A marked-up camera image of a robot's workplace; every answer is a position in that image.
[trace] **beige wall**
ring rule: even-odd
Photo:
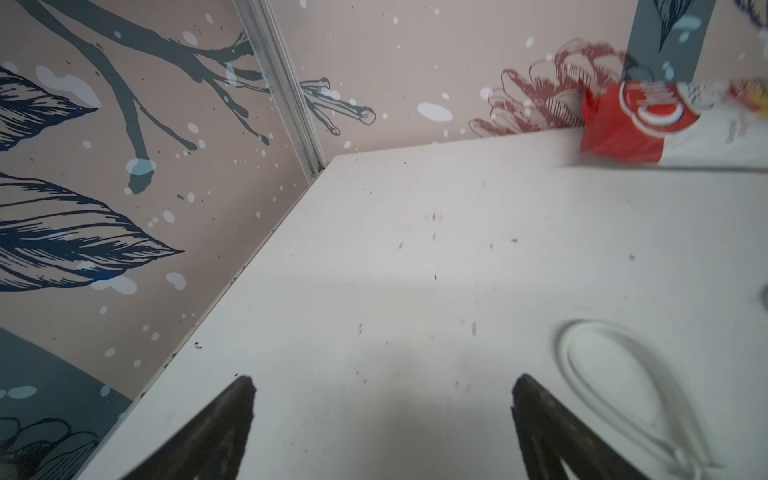
[[[499,133],[557,124],[547,121],[547,117],[558,116],[555,108],[545,105],[551,97],[541,92],[526,95],[508,75],[502,80],[505,69],[531,82],[550,80],[553,89],[560,88],[558,100],[571,113],[580,114],[578,95],[563,85],[568,76],[565,72],[583,68],[593,88],[605,83],[598,72],[600,66],[618,78],[619,57],[627,49],[638,0],[286,0],[273,6],[300,79],[325,75],[330,89],[338,91],[343,100],[354,98],[376,113],[371,125],[332,117],[343,126],[339,136],[316,124],[326,157],[332,159],[355,150],[474,137],[472,126],[478,122],[472,120],[476,118],[495,124]],[[697,79],[768,74],[763,42],[731,0],[717,2],[709,29]],[[680,30],[673,32],[677,34],[669,37],[671,46],[680,36]],[[691,34],[686,46],[694,45],[695,35]],[[558,50],[576,38],[582,39],[581,48],[571,49],[571,55],[563,55],[558,64]],[[658,38],[651,40],[658,43]],[[598,55],[594,50],[602,42],[615,53]],[[696,54],[695,49],[692,52],[683,55]],[[660,58],[659,65],[651,67],[660,69],[662,61]],[[480,93],[486,87],[493,89],[488,100]],[[576,98],[568,98],[569,92]],[[416,110],[422,102],[447,108],[452,120],[429,120]],[[492,104],[497,105],[494,112]],[[526,118],[530,124],[524,124]]]
[[[242,31],[233,6],[226,0],[109,0],[97,4],[190,48],[184,31],[193,32],[201,49],[232,45]],[[195,81],[171,61],[121,44],[119,41],[128,40],[128,32],[122,32],[124,36],[119,39],[99,35],[50,5],[46,8],[79,38],[99,44],[136,97],[159,121],[184,139],[205,144],[204,149],[199,147],[185,156],[183,145],[139,112],[144,143],[157,169],[146,190],[138,194],[126,190],[131,177],[126,165],[137,155],[103,72],[19,3],[4,3],[0,25],[3,65],[10,65],[17,75],[48,93],[87,107],[75,93],[45,86],[38,71],[43,66],[58,78],[74,75],[92,89],[101,106],[0,151],[0,171],[44,180],[103,202],[148,236],[183,253],[127,270],[123,276],[137,286],[133,294],[91,286],[0,292],[0,326],[133,398],[201,320],[206,308],[305,189],[306,181],[267,93],[235,88],[226,80],[218,82],[232,100],[247,109],[247,124],[269,136],[269,146],[245,130],[209,84]],[[205,58],[201,61],[214,74],[226,77],[224,66]],[[253,56],[243,56],[233,65],[260,70]],[[65,83],[55,86],[64,88]],[[263,82],[250,83],[264,86]],[[195,124],[199,133],[188,128],[189,123]],[[194,202],[188,200],[190,193]],[[173,223],[164,219],[164,211],[173,214]],[[2,219],[7,218],[8,211]],[[70,253],[79,254],[74,246]],[[183,275],[186,286],[177,290],[166,280],[169,273]],[[155,333],[159,338],[152,340]],[[106,357],[109,349],[114,349],[114,355]]]

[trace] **red logo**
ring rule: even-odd
[[[621,84],[619,98],[621,109],[632,118],[635,127],[653,137],[685,130],[699,118],[674,84]]]

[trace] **teal stripe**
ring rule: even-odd
[[[638,0],[624,79],[692,81],[715,1]]]

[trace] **table surface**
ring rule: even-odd
[[[768,176],[579,166],[580,136],[334,159],[81,478],[120,478],[238,375],[258,388],[239,478],[526,478],[523,372],[657,477],[558,371],[572,319],[637,331],[731,478],[762,478]],[[647,379],[581,351],[663,428]]]

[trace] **red and white package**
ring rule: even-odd
[[[768,168],[761,80],[625,82],[582,101],[581,151],[626,164]]]

